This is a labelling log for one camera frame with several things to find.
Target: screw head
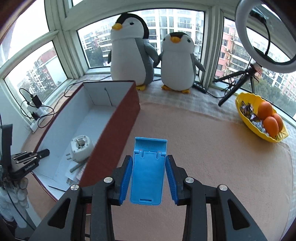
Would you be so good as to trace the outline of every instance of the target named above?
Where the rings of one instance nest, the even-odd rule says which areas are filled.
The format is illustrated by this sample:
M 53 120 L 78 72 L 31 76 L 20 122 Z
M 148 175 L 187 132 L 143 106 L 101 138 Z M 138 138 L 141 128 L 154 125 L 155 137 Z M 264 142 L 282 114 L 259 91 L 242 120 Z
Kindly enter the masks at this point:
M 70 188 L 71 188 L 72 191 L 76 191 L 76 190 L 78 190 L 79 185 L 78 184 L 73 184 Z
M 112 181 L 113 181 L 112 177 L 106 177 L 106 178 L 104 178 L 104 182 L 105 183 L 110 183 Z
M 185 178 L 185 182 L 187 182 L 187 183 L 193 183 L 194 182 L 194 179 L 192 177 L 187 177 L 187 178 Z
M 221 184 L 219 186 L 219 188 L 220 188 L 221 191 L 227 191 L 227 189 L 228 189 L 228 187 L 226 185 L 224 185 L 224 184 Z

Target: beige carpet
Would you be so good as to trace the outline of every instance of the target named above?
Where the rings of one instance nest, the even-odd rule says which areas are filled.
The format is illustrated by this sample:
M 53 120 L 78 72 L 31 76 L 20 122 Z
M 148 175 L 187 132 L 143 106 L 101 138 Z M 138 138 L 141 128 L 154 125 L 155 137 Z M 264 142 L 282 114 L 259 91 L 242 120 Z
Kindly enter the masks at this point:
M 280 239 L 292 193 L 291 155 L 286 144 L 266 142 L 245 125 L 184 109 L 141 104 L 119 166 L 125 155 L 133 154 L 136 136 L 167 139 L 167 154 L 189 176 L 205 185 L 226 184 L 267 239 Z M 131 204 L 128 192 L 124 204 L 112 210 L 117 240 L 182 240 L 186 207 L 174 205 L 167 178 L 161 205 Z

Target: gray penguin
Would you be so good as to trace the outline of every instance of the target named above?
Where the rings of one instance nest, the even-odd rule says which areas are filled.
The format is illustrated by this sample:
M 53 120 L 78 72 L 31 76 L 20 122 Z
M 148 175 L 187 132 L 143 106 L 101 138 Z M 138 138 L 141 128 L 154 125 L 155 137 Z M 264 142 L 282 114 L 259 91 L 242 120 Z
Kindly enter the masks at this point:
M 183 32 L 170 33 L 163 39 L 162 49 L 158 61 L 154 62 L 156 67 L 161 61 L 162 89 L 189 93 L 196 76 L 195 66 L 205 72 L 193 54 L 193 40 Z
M 158 61 L 158 54 L 148 37 L 148 27 L 138 15 L 123 13 L 117 19 L 108 55 L 113 80 L 134 80 L 142 91 L 153 81 L 153 61 Z

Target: power strip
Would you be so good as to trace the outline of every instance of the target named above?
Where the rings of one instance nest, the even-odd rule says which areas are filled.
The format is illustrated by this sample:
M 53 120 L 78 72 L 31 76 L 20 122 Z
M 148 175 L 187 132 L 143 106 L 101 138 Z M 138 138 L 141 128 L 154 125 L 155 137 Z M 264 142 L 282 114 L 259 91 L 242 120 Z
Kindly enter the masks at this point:
M 199 90 L 204 94 L 207 92 L 206 89 L 200 83 L 194 82 L 192 87 L 196 88 L 197 90 Z

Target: penguin foot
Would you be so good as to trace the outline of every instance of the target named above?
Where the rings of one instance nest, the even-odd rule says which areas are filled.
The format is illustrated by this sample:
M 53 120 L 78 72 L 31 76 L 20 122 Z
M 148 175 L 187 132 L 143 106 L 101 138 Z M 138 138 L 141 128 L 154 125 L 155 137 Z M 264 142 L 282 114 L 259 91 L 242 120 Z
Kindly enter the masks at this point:
M 137 90 L 144 91 L 146 89 L 146 85 L 138 85 L 136 86 Z
M 172 90 L 170 87 L 167 87 L 166 85 L 163 85 L 161 88 L 162 88 L 163 90 Z
M 187 89 L 187 90 L 183 90 L 183 91 L 181 91 L 183 94 L 190 94 L 190 90 L 189 89 Z

